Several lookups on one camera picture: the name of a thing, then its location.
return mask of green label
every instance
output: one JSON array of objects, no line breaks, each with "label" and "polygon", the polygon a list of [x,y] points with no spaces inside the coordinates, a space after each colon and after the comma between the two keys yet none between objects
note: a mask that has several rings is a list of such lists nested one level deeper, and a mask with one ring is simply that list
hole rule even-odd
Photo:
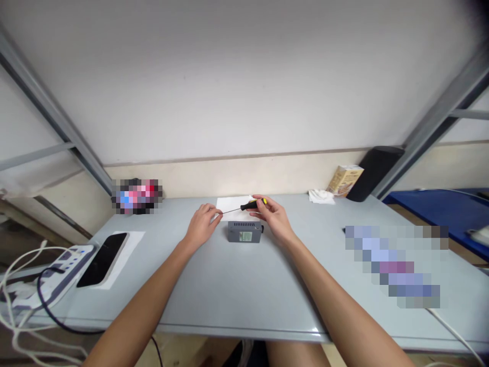
[{"label": "green label", "polygon": [[253,237],[253,232],[240,232],[239,240],[241,242],[251,242],[251,238]]}]

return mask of forearm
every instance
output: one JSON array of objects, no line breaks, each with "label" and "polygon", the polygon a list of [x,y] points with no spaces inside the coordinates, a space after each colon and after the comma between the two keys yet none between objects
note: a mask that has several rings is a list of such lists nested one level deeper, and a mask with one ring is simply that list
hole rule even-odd
[{"label": "forearm", "polygon": [[85,367],[136,364],[192,254],[185,243],[177,245],[112,322],[85,361]]},{"label": "forearm", "polygon": [[286,244],[348,367],[412,367],[385,330],[333,279],[300,241]]}]

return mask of screwdriver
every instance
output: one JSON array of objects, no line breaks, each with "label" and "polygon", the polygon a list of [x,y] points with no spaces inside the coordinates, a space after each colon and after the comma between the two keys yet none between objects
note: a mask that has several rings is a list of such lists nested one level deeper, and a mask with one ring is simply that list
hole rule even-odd
[{"label": "screwdriver", "polygon": [[[236,210],[246,210],[246,209],[256,209],[258,208],[258,203],[256,202],[257,199],[255,200],[252,200],[250,201],[248,204],[244,204],[244,205],[241,205],[238,209],[233,209],[231,211],[228,211],[228,212],[224,212],[223,214],[226,214],[226,213],[230,213],[230,212],[234,212]],[[264,204],[266,204],[266,199],[263,198],[261,199],[261,201],[263,201]]]}]

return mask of blue surface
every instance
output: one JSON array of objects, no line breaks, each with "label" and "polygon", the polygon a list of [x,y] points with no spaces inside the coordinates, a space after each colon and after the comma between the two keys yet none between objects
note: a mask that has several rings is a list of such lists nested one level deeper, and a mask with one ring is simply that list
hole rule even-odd
[{"label": "blue surface", "polygon": [[[483,189],[457,189],[477,195]],[[489,201],[446,190],[395,191],[385,204],[399,204],[431,225],[448,226],[448,235],[476,255],[489,261],[489,247],[472,240],[468,229],[489,225]]]}]

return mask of white paper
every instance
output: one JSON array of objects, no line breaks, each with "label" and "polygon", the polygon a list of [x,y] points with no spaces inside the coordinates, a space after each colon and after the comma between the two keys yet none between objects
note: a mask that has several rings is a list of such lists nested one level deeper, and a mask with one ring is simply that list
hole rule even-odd
[{"label": "white paper", "polygon": [[122,269],[124,268],[124,265],[126,265],[126,262],[129,260],[129,257],[131,256],[132,252],[134,251],[134,249],[141,241],[141,239],[143,238],[146,232],[115,231],[113,234],[118,234],[118,233],[128,233],[129,238],[127,239],[126,244],[122,248],[121,253],[119,254],[119,257],[117,258],[116,263],[114,264],[114,267],[112,268],[111,273],[109,274],[107,280],[101,285],[96,285],[95,287],[93,287],[93,289],[109,290],[112,287],[117,277],[121,273]]},{"label": "white paper", "polygon": [[[221,209],[222,212],[228,212],[233,209],[238,209],[241,205],[248,204],[250,200],[254,200],[251,195],[246,196],[233,196],[227,198],[218,198],[215,205],[217,209]],[[234,212],[230,212],[223,215],[222,221],[257,221],[258,218],[252,217],[250,212],[242,211],[241,209]]]}]

